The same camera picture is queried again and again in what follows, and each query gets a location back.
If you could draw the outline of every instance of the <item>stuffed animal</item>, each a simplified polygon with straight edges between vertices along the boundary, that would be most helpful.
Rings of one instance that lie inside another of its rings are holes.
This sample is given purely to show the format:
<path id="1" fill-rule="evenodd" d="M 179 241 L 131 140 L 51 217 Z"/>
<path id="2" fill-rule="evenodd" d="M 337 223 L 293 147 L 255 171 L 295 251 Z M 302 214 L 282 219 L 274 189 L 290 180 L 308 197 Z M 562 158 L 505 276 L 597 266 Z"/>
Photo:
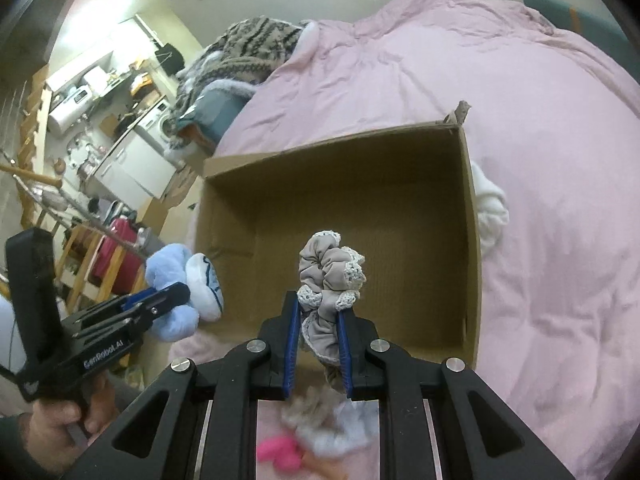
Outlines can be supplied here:
<path id="1" fill-rule="evenodd" d="M 167 245 L 146 261 L 145 279 L 157 290 L 181 282 L 191 292 L 189 303 L 154 321 L 151 332 L 162 341 L 189 337 L 196 332 L 200 319 L 212 322 L 222 316 L 224 301 L 218 277 L 204 254 L 191 254 L 182 244 Z"/>

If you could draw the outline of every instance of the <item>human hand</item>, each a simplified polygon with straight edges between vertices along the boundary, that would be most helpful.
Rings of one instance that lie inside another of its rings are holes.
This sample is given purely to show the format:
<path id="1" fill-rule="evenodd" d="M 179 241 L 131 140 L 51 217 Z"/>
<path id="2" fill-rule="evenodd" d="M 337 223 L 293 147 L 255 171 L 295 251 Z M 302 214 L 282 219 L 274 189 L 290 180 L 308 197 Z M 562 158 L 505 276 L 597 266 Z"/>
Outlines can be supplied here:
<path id="1" fill-rule="evenodd" d="M 90 434 L 89 444 L 119 415 L 115 391 L 106 374 L 94 378 L 89 412 L 84 427 Z M 80 407 L 69 400 L 37 400 L 33 413 L 20 418 L 24 449 L 46 471 L 65 472 L 80 456 L 82 449 L 74 443 L 66 427 L 80 423 Z"/>

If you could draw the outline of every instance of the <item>patterned blanket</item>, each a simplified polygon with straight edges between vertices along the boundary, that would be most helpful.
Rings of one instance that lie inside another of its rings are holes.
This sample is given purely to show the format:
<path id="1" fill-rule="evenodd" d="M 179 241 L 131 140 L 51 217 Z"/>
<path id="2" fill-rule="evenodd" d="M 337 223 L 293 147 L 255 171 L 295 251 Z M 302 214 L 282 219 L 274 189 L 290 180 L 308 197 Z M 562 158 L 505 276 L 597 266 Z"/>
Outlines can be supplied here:
<path id="1" fill-rule="evenodd" d="M 250 18 L 229 27 L 209 45 L 189 67 L 177 74 L 180 80 L 172 130 L 175 121 L 194 104 L 211 83 L 231 79 L 251 85 L 263 83 L 293 53 L 302 27 L 265 16 Z M 172 148 L 185 145 L 175 136 Z"/>

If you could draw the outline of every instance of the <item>pink bed sheet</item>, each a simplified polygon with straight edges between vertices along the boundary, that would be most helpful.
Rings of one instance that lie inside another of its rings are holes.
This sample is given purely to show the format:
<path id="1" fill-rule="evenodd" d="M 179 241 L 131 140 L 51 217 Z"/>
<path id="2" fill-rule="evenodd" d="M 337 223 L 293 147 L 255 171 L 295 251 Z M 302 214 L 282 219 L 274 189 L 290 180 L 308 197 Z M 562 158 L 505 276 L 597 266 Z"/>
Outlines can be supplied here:
<path id="1" fill-rule="evenodd" d="M 640 421 L 640 87 L 624 69 L 520 3 L 393 0 L 309 25 L 216 156 L 440 120 L 460 99 L 511 217 L 482 262 L 477 372 L 601 479 Z"/>

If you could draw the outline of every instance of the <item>washing machine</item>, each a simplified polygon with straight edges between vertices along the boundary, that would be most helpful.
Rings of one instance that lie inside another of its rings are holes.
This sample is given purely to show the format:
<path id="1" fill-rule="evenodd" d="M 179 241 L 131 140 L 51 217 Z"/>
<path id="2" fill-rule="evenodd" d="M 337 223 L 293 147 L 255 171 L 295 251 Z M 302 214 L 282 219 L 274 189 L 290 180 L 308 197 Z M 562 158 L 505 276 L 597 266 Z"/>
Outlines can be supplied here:
<path id="1" fill-rule="evenodd" d="M 133 128 L 162 156 L 164 156 L 164 150 L 169 146 L 169 106 L 169 101 L 160 99 Z"/>

